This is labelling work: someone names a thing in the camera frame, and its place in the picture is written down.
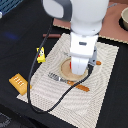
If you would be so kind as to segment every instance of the beige placemat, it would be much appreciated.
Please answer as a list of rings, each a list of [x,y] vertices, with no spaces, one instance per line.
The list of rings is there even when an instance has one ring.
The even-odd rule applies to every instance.
[[[50,112],[78,128],[95,128],[118,52],[118,47],[115,46],[99,42],[96,43],[96,46],[97,60],[101,61],[102,65],[96,65],[91,76],[82,83],[89,87],[90,91],[85,92],[73,88]],[[70,87],[66,83],[57,82],[48,77],[49,72],[60,76],[59,64],[67,58],[63,52],[69,53],[69,48],[70,36],[63,34],[47,56],[46,62],[41,64],[32,77],[32,104],[42,110],[51,108]],[[27,95],[18,95],[17,98],[27,102]]]

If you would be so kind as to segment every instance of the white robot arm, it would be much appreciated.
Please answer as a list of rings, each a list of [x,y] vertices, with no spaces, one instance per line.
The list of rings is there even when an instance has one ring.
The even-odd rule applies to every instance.
[[[109,0],[41,0],[48,15],[71,22],[72,73],[84,74],[93,57]]]

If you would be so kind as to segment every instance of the table surface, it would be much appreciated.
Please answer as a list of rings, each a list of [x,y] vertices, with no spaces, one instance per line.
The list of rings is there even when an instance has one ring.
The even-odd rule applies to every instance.
[[[20,73],[26,80],[31,64],[47,33],[51,17],[43,10],[40,0],[24,0],[0,19],[0,104],[16,113],[31,117],[51,128],[74,128],[71,124],[50,114],[36,114],[19,99],[9,79]],[[69,30],[53,27],[51,33],[69,34]],[[50,52],[58,39],[48,39],[44,48]],[[96,128],[128,127],[128,44],[99,38],[99,42],[119,47],[114,68],[99,114]],[[33,73],[40,64],[36,63]]]

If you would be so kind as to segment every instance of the black cable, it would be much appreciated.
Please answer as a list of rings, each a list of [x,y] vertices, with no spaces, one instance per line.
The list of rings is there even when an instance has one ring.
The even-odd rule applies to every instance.
[[[49,110],[47,110],[47,111],[40,110],[40,111],[39,111],[39,110],[36,109],[36,107],[34,107],[34,106],[32,105],[31,99],[30,99],[30,80],[31,80],[31,76],[32,76],[33,67],[34,67],[34,65],[35,65],[36,59],[37,59],[37,57],[38,57],[38,55],[39,55],[39,52],[40,52],[41,48],[44,46],[44,44],[45,44],[45,42],[46,42],[46,40],[47,40],[47,38],[48,38],[48,36],[49,36],[51,30],[52,30],[52,26],[53,26],[53,19],[52,19],[52,21],[51,21],[51,24],[50,24],[49,30],[48,30],[48,32],[47,32],[47,35],[46,35],[46,37],[44,38],[43,42],[41,43],[41,45],[40,45],[40,47],[39,47],[39,50],[38,50],[38,52],[37,52],[37,54],[36,54],[36,56],[35,56],[35,58],[34,58],[34,61],[33,61],[33,63],[32,63],[32,66],[31,66],[31,69],[30,69],[30,73],[29,73],[29,76],[28,76],[28,86],[27,86],[28,104],[31,106],[32,110],[33,110],[34,112],[38,113],[38,114],[45,114],[45,113],[48,113],[48,112],[52,111],[52,110],[61,102],[61,100],[64,98],[64,96],[65,96],[72,88],[74,88],[74,87],[77,86],[78,84],[84,82],[84,81],[90,76],[90,74],[92,73],[92,70],[93,70],[93,66],[88,65],[88,68],[89,68],[89,70],[88,70],[88,75],[87,75],[84,79],[82,79],[81,81],[79,81],[79,82],[75,83],[73,86],[71,86],[71,87],[61,96],[61,98],[58,100],[58,102],[57,102],[52,108],[50,108]]]

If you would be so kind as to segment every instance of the fork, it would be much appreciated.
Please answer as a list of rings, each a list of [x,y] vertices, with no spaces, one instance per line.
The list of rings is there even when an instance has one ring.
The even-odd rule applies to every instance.
[[[55,81],[64,82],[64,83],[67,83],[67,84],[69,84],[69,85],[71,85],[71,86],[73,86],[73,85],[75,84],[75,82],[69,81],[69,80],[65,80],[65,79],[61,78],[60,76],[58,76],[58,75],[56,75],[56,74],[54,74],[54,73],[51,73],[51,72],[49,72],[48,76],[49,76],[50,78],[54,79]],[[80,84],[78,84],[78,85],[75,86],[75,87],[78,88],[78,89],[80,89],[80,90],[86,91],[86,92],[89,91],[89,88],[88,88],[88,87],[85,87],[85,86],[80,85]]]

